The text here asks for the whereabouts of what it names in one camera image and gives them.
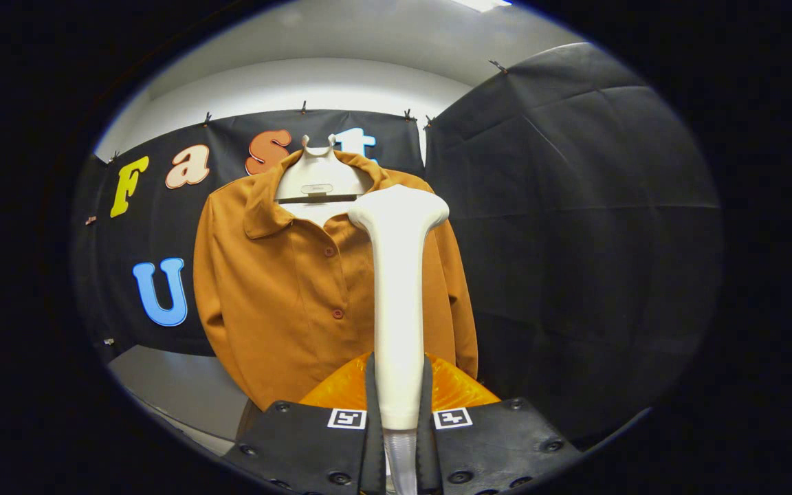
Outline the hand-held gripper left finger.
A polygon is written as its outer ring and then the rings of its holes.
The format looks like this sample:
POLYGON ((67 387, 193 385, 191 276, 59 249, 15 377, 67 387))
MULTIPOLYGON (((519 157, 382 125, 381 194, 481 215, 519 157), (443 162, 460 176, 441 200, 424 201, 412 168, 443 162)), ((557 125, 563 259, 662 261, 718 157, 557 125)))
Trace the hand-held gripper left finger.
POLYGON ((223 460, 278 494, 382 494, 386 467, 371 352, 298 402, 275 401, 223 460))

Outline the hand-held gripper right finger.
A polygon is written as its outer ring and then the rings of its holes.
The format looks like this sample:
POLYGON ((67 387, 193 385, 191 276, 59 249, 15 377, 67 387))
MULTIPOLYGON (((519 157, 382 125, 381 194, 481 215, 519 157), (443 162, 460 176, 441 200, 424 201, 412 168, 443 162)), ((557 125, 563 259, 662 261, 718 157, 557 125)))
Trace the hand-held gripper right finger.
POLYGON ((531 402, 502 400, 428 354, 416 463, 422 494, 518 494, 555 479, 582 453, 531 402))

